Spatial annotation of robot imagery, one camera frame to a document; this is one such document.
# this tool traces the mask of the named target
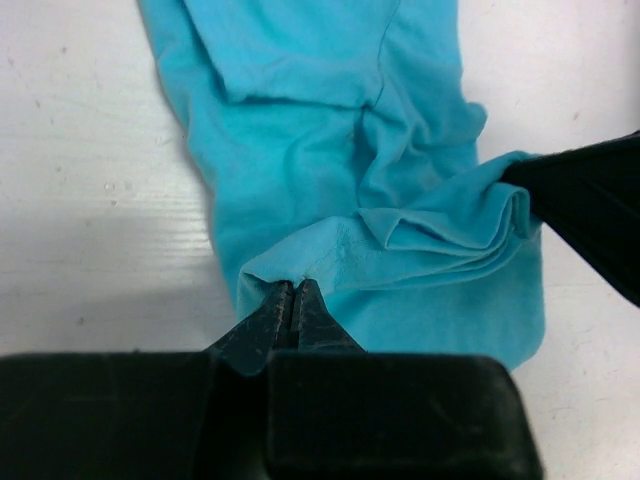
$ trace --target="scratch on surface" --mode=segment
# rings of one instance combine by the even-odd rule
[[[164,147],[165,145],[168,145],[171,142],[173,142],[173,138],[171,138],[171,137],[169,137],[169,138],[156,137],[155,138],[155,144],[158,147]]]
[[[581,347],[581,346],[583,346],[583,345],[587,345],[588,343],[593,343],[593,342],[592,342],[591,340],[585,340],[584,342],[576,343],[576,344],[573,346],[573,349],[574,349],[574,350],[578,350],[578,349],[580,349],[580,347]]]
[[[591,325],[591,326],[590,326],[589,328],[587,328],[586,330],[582,330],[582,331],[577,332],[577,333],[578,333],[578,335],[582,335],[582,334],[585,334],[585,333],[589,333],[589,332],[590,332],[590,331],[592,331],[594,328],[596,328],[596,326],[595,326],[595,325]]]
[[[98,87],[98,90],[102,90],[102,82],[100,81],[100,77],[98,77],[98,74],[96,72],[93,72],[93,79],[96,82],[96,87]]]
[[[86,396],[78,396],[75,398],[76,398],[76,401],[83,401],[82,399],[84,399],[84,401],[95,401],[95,399],[99,397],[113,398],[113,400],[111,401],[113,405],[111,409],[111,418],[109,419],[109,426],[105,429],[104,435],[102,435],[101,441],[96,442],[92,452],[89,455],[87,455],[86,460],[83,462],[83,466],[79,468],[79,471],[81,471],[84,468],[90,468],[93,464],[93,461],[97,458],[97,456],[102,451],[104,445],[106,445],[111,440],[111,436],[113,435],[113,430],[116,425],[116,418],[118,417],[118,413],[120,410],[119,408],[120,394],[118,392],[116,372],[113,369],[113,364],[111,363],[111,357],[109,356],[108,353],[105,353],[102,355],[101,358],[106,368],[107,378],[109,381],[109,394],[106,396],[105,395],[95,395],[95,396],[86,395]]]
[[[2,182],[0,182],[0,193],[2,194],[4,199],[7,201],[7,203],[13,207],[13,200],[11,200],[11,197],[7,194],[7,192],[4,191],[4,188],[2,187]]]
[[[49,385],[54,384],[58,380],[64,370],[66,370],[66,368],[61,367],[58,369],[58,371],[53,373],[53,375],[45,377],[40,383],[38,383],[38,385],[31,391],[31,393],[27,395],[27,398],[25,398],[15,410],[13,410],[0,422],[0,430],[7,430],[15,420],[20,418],[20,416],[22,416],[22,414],[29,409],[29,406],[38,398],[40,393]]]
[[[547,413],[555,413],[555,412],[560,412],[562,410],[571,410],[571,407],[556,407],[556,408],[551,408],[549,410],[547,410]]]
[[[73,397],[65,397],[64,399],[65,402],[90,402],[90,403],[94,403],[94,402],[114,402],[114,401],[118,401],[118,397],[116,397],[115,395],[82,395],[82,396],[73,396]]]
[[[11,287],[6,292],[0,292],[0,298],[33,298],[33,297],[44,297],[49,295],[49,292],[45,290],[31,290],[31,291],[23,291],[19,286]]]
[[[451,425],[453,428],[455,428],[458,432],[464,433],[464,429],[460,428],[460,425],[458,425],[453,418],[451,418],[447,412],[445,411],[445,409],[442,407],[442,405],[440,404],[440,402],[438,402],[432,395],[429,396],[429,405],[431,406],[431,408],[433,409],[433,412],[440,417],[442,420],[444,420],[446,423],[448,423],[449,425]]]
[[[83,102],[81,100],[75,100],[75,99],[69,98],[69,97],[62,97],[62,96],[57,95],[57,94],[56,95],[50,95],[50,97],[52,97],[55,100],[59,100],[61,102],[64,102],[64,103],[68,103],[69,105],[75,105],[75,106],[80,107],[80,108],[85,108],[85,109],[87,109],[87,110],[89,110],[89,111],[91,111],[93,113],[99,113],[99,114],[101,114],[101,115],[103,115],[105,117],[112,118],[114,120],[118,120],[119,122],[122,122],[122,123],[126,123],[126,124],[130,123],[129,119],[124,117],[124,116],[122,116],[122,115],[118,115],[118,114],[112,113],[112,112],[107,112],[106,110],[102,110],[101,108],[98,108],[95,105],[91,105],[90,103]]]

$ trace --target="crumpled fabric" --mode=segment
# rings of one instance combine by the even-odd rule
[[[543,332],[539,222],[478,166],[452,0],[139,0],[165,92],[215,192],[239,319],[318,281],[365,349],[513,368]]]

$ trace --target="turquoise cloth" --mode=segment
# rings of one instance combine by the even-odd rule
[[[318,281],[366,349],[484,353],[544,331],[539,224],[477,166],[452,0],[140,0],[160,78],[215,192],[239,318]]]

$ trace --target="white table surface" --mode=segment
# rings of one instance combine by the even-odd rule
[[[640,0],[461,0],[460,36],[483,159],[640,128]],[[135,2],[0,0],[0,353],[209,345],[208,203]],[[640,311],[549,230],[544,255],[515,377],[548,478],[640,479]]]

